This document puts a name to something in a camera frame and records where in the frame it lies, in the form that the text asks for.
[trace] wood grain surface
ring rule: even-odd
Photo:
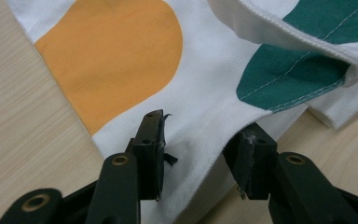
[[[358,114],[331,130],[305,113],[280,151],[311,158],[336,186],[358,195]],[[98,178],[103,158],[43,60],[0,0],[0,217],[22,194],[55,188],[68,195]],[[270,223],[266,202],[233,188],[200,223]]]

